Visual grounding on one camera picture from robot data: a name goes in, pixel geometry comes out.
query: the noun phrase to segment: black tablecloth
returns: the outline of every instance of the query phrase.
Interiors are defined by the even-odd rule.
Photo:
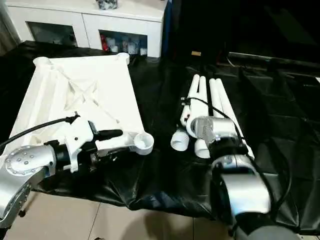
[[[0,140],[8,138],[33,75],[36,57],[104,55],[100,50],[25,42],[0,57]],[[89,199],[192,217],[216,219],[211,204],[210,161],[171,149],[179,101],[194,74],[221,78],[255,160],[266,173],[275,198],[286,183],[288,159],[292,187],[277,221],[301,234],[320,233],[320,84],[314,78],[247,69],[134,57],[128,66],[144,128],[155,139],[147,156],[126,153],[85,176],[69,172],[45,179],[36,189],[53,195]]]

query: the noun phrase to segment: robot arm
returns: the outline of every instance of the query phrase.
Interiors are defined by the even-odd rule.
[[[194,120],[194,131],[205,141],[213,160],[212,184],[218,194],[212,201],[219,206],[225,223],[238,226],[236,239],[298,240],[292,231],[269,218],[271,197],[268,188],[250,159],[234,122],[228,118],[202,116]]]
[[[98,160],[96,141],[123,134],[122,130],[97,131],[92,122],[77,117],[65,135],[39,146],[22,146],[11,152],[0,169],[0,228],[9,228],[27,200],[32,187],[56,170],[77,172],[81,165],[94,166]]]

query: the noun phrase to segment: white plastic part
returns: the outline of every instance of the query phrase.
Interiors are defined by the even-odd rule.
[[[204,76],[200,77],[198,74],[195,74],[193,76],[188,97],[198,98],[205,102],[208,101],[207,84],[206,84],[206,78]],[[193,120],[200,116],[208,116],[208,114],[209,114],[208,106],[205,103],[196,99],[191,99],[190,106],[186,105],[183,108],[180,122],[183,126],[185,126],[188,134],[193,138],[196,138],[196,133],[194,132],[192,127]]]
[[[232,119],[232,121],[235,123],[235,125],[237,126],[237,128],[239,129],[240,135],[241,137],[243,137],[243,133],[241,131],[241,128],[239,126],[238,120],[236,118],[235,112],[231,106],[231,103],[229,101],[228,95],[226,93],[225,87],[221,81],[220,78],[217,78],[215,80],[215,85],[216,88],[218,90],[219,96],[220,96],[220,101],[221,101],[221,106],[223,109],[223,112],[229,116],[230,119]],[[248,155],[251,156],[252,158],[254,158],[254,153],[252,152],[252,149],[250,146],[247,145],[246,141],[243,140],[243,143],[246,144],[247,148],[248,148]]]
[[[130,148],[130,151],[136,152],[139,155],[148,155],[152,152],[154,143],[154,137],[147,132],[137,133],[129,131],[124,131],[122,136],[109,140],[95,141],[98,153],[102,155],[105,152],[119,148]]]
[[[78,171],[78,153],[81,152],[81,146],[86,142],[92,141],[93,138],[94,134],[90,125],[84,118],[78,117],[70,125],[65,134],[64,142],[70,157],[71,173]]]
[[[130,55],[126,52],[120,52],[117,55],[118,60],[125,60],[126,64],[129,65],[130,63]]]
[[[92,121],[98,131],[144,132],[127,63],[129,55],[34,59],[35,71],[10,136],[36,125],[73,116]],[[64,144],[68,123],[57,123],[9,143],[3,154],[50,140]],[[115,146],[126,139],[117,137]]]
[[[147,133],[142,132],[137,134],[134,139],[135,152],[139,155],[148,155],[152,152],[155,144],[154,137]]]
[[[207,148],[206,142],[203,139],[197,139],[194,143],[194,153],[197,157],[202,159],[209,159],[210,153]]]
[[[172,135],[170,144],[174,150],[177,150],[179,152],[183,152],[188,149],[189,140],[190,139],[189,139],[187,132],[184,129],[179,128]]]
[[[216,80],[214,78],[209,80],[209,86],[210,86],[212,106],[215,107],[216,109],[220,110],[221,112],[223,112],[219,91],[217,88]],[[223,118],[224,117],[220,113],[218,113],[217,111],[213,111],[213,116],[216,118]]]

